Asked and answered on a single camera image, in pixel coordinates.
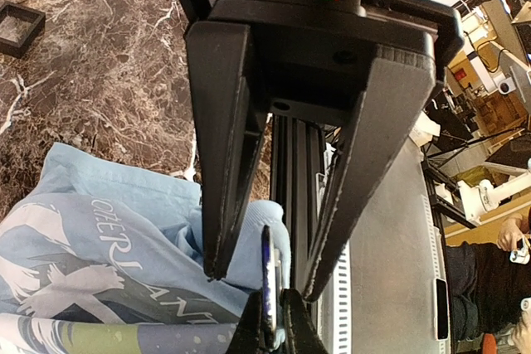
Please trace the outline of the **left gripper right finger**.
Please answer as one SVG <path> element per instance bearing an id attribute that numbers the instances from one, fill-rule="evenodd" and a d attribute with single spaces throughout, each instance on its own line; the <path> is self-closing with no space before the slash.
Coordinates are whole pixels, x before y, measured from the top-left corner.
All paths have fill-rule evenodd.
<path id="1" fill-rule="evenodd" d="M 373 61 L 367 88 L 342 129 L 342 147 L 329 178 L 310 251 L 304 300 L 313 302 L 324 291 L 363 209 L 433 87 L 434 61 L 430 57 L 378 57 Z"/>

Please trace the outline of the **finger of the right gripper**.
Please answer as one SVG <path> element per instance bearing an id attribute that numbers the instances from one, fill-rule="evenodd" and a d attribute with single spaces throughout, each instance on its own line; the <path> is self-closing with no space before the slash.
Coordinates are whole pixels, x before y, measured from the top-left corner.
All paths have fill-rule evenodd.
<path id="1" fill-rule="evenodd" d="M 231 339 L 226 354 L 267 353 L 262 333 L 262 291 L 253 292 Z"/>
<path id="2" fill-rule="evenodd" d="M 285 329 L 284 352 L 289 354 L 327 354 L 304 300 L 296 289 L 285 289 L 281 307 Z"/>

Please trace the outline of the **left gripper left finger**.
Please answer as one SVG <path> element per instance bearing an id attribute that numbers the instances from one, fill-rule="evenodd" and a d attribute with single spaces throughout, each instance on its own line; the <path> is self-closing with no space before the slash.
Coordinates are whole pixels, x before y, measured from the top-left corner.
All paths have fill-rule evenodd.
<path id="1" fill-rule="evenodd" d="M 185 41 L 202 175 L 204 272 L 223 279 L 261 154 L 268 102 L 250 26 L 196 22 Z"/>

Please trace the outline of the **removed round pin brooch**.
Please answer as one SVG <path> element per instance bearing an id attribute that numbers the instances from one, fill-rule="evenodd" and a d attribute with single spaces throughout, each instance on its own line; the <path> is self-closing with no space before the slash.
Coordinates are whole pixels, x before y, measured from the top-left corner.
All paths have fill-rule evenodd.
<path id="1" fill-rule="evenodd" d="M 265 349 L 273 352 L 281 344 L 282 306 L 280 300 L 283 293 L 283 276 L 280 251 L 275 247 L 271 228 L 267 225 L 261 233 L 261 263 L 261 332 Z"/>

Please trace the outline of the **light blue printed t-shirt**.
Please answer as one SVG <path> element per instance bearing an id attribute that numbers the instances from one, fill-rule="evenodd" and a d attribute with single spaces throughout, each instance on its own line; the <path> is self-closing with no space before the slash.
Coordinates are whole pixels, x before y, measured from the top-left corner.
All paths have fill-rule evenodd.
<path id="1" fill-rule="evenodd" d="M 246 208 L 227 275 L 203 272 L 202 190 L 57 143 L 1 224 L 4 353 L 223 353 L 262 285 L 269 227 L 290 284 L 290 237 L 273 201 Z"/>

